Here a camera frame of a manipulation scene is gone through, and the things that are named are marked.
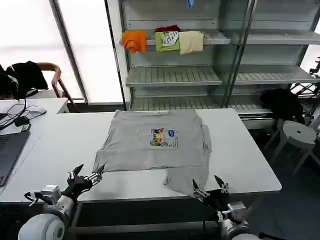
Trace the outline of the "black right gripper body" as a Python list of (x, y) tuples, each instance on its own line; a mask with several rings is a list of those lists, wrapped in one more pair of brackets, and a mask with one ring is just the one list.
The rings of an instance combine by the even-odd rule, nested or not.
[(207, 196), (203, 198), (202, 202), (211, 207), (215, 211), (227, 211), (230, 202), (230, 194), (222, 192), (221, 189), (207, 191)]

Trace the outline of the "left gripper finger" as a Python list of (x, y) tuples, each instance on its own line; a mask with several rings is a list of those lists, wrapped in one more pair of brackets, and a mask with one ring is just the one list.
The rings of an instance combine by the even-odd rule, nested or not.
[(83, 164), (80, 164), (77, 167), (75, 167), (71, 172), (69, 172), (67, 181), (73, 181), (76, 177), (78, 177), (78, 174), (82, 170), (83, 166)]
[(105, 166), (102, 165), (101, 167), (99, 167), (99, 168), (97, 169), (96, 172), (92, 173), (92, 174), (89, 175), (89, 176), (86, 176), (86, 177), (84, 178), (85, 182), (86, 182), (88, 185), (90, 184), (91, 186), (94, 186), (94, 185), (96, 185), (97, 183), (99, 183), (99, 182), (102, 180), (102, 178), (103, 178), (104, 168), (105, 168)]

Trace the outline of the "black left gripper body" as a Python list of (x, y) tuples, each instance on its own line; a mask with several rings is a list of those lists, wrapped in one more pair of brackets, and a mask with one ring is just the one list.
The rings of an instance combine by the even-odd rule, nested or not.
[(67, 179), (67, 183), (67, 188), (61, 194), (72, 200), (77, 200), (83, 191), (88, 188), (88, 181), (85, 180), (84, 176), (74, 175), (73, 178)]

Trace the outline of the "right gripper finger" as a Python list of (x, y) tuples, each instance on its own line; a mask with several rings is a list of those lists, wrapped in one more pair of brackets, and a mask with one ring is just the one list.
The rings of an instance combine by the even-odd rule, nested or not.
[(192, 180), (192, 185), (193, 185), (193, 196), (197, 200), (203, 201), (205, 198), (210, 196), (208, 192), (200, 189), (200, 187), (198, 186), (197, 182), (194, 179)]
[(224, 182), (220, 177), (218, 177), (217, 175), (214, 176), (217, 184), (220, 187), (220, 191), (221, 193), (228, 193), (229, 192), (229, 184), (226, 182)]

